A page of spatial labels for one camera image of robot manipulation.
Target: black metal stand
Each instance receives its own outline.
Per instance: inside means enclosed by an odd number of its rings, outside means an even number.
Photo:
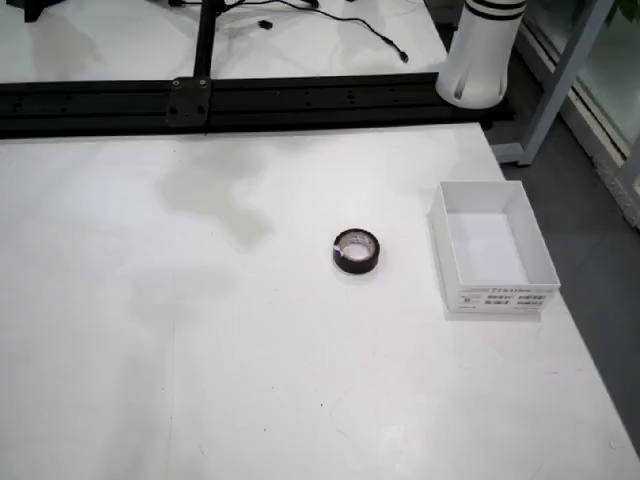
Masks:
[[[509,120],[506,102],[463,110],[437,74],[211,80],[216,16],[203,0],[194,76],[159,81],[0,84],[0,138],[255,132]]]
[[[22,8],[24,10],[24,21],[26,23],[32,23],[40,17],[40,14],[45,8],[63,1],[64,0],[7,0],[7,5]]]

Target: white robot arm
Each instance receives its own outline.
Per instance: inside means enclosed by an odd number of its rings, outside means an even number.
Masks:
[[[462,108],[490,108],[507,90],[507,68],[526,0],[465,0],[436,89]]]

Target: gray floor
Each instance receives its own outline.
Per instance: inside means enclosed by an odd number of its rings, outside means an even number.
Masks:
[[[526,122],[540,86],[517,56],[510,75],[509,99]],[[503,172],[524,183],[564,299],[640,453],[640,233],[562,120],[533,166]]]

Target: table surface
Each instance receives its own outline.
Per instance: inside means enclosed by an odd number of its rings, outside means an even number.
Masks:
[[[157,80],[193,73],[199,7],[160,1],[67,0],[32,25],[0,4],[0,82]],[[287,6],[238,8],[220,17],[212,78],[307,77],[438,71],[446,51],[422,0],[322,0],[322,9],[362,17],[405,50],[363,26]],[[259,20],[274,23],[272,30]]]

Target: black cable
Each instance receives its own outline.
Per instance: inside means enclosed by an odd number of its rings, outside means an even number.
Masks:
[[[314,7],[300,7],[298,5],[294,5],[293,3],[289,3],[286,0],[261,0],[261,1],[236,0],[234,3],[227,5],[227,7],[225,8],[224,11],[228,12],[229,10],[231,10],[233,8],[236,8],[236,7],[240,7],[240,6],[267,5],[267,4],[270,4],[270,3],[281,3],[283,5],[287,5],[288,7],[294,8],[294,9],[299,10],[301,12],[319,13],[320,15],[324,15],[325,17],[331,18],[332,20],[336,20],[338,22],[357,22],[357,23],[361,23],[371,33],[373,33],[376,37],[378,37],[380,40],[382,40],[384,43],[386,43],[391,48],[393,48],[396,52],[398,52],[398,55],[400,56],[400,60],[402,60],[404,63],[407,63],[409,61],[409,55],[407,55],[406,52],[401,50],[400,47],[398,47],[398,45],[396,45],[395,42],[393,40],[391,40],[389,37],[386,37],[386,36],[382,35],[380,32],[378,32],[366,20],[363,20],[362,18],[359,18],[359,17],[336,17],[335,15],[332,15],[332,14],[330,14],[328,12],[325,12],[325,11],[320,10],[319,8],[315,7],[315,5],[319,6],[319,3],[317,1],[315,1],[315,2],[313,0],[307,1],[307,3],[310,3],[311,5],[314,5]],[[183,1],[183,4],[184,5],[200,5],[200,4],[202,4],[202,2]]]

